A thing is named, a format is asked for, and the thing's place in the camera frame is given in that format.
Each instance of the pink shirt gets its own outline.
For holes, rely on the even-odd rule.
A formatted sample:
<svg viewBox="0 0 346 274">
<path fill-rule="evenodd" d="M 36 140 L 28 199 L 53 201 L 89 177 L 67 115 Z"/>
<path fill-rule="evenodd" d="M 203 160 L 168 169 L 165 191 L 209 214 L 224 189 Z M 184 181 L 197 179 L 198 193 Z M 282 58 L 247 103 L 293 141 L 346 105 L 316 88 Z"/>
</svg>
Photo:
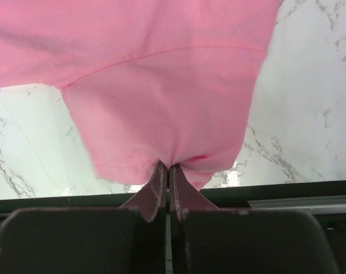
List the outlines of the pink shirt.
<svg viewBox="0 0 346 274">
<path fill-rule="evenodd" d="M 0 0 L 0 87 L 62 90 L 98 175 L 232 167 L 278 0 Z"/>
</svg>

